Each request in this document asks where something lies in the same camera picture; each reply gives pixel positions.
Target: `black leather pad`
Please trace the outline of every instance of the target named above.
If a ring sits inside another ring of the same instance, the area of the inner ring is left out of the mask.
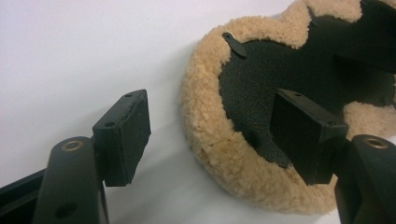
[[[291,164],[269,130],[277,88],[297,91],[339,118],[344,105],[353,101],[377,106],[393,103],[392,73],[336,56],[356,46],[396,49],[396,10],[377,1],[361,7],[363,16],[355,23],[327,16],[313,18],[307,42],[300,49],[273,41],[250,41],[243,44],[245,59],[232,52],[219,76],[220,95],[235,130],[242,132],[260,156],[280,167]]]

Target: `sheepskin pad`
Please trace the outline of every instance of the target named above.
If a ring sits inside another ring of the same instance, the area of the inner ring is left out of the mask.
[[[394,2],[384,2],[394,7]],[[219,95],[221,67],[231,58],[223,33],[233,34],[241,43],[269,39],[298,49],[308,38],[308,8],[315,16],[330,15],[348,22],[361,17],[358,0],[301,0],[276,19],[257,16],[231,20],[205,35],[194,50],[179,101],[184,129],[198,162],[232,195],[266,210],[325,214],[335,208],[336,178],[329,185],[307,186],[292,166],[284,169],[260,157],[233,129]],[[393,106],[379,108],[354,102],[345,106],[344,113],[349,138],[361,133],[385,138],[396,134]]]

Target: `screw hole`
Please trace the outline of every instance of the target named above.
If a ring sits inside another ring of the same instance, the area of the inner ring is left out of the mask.
[[[62,146],[62,150],[66,152],[74,151],[81,148],[84,145],[83,142],[79,140],[70,141]]]
[[[231,38],[230,33],[224,33],[222,36],[223,36],[224,38],[226,38],[226,39],[230,39],[230,38]]]
[[[55,216],[59,219],[64,219],[72,216],[77,211],[75,203],[64,203],[56,209]]]
[[[387,148],[388,144],[380,139],[366,138],[363,140],[367,145],[376,148]]]
[[[107,128],[112,127],[112,126],[114,126],[114,125],[115,125],[114,122],[108,122],[108,123],[105,124],[105,126],[106,126]]]

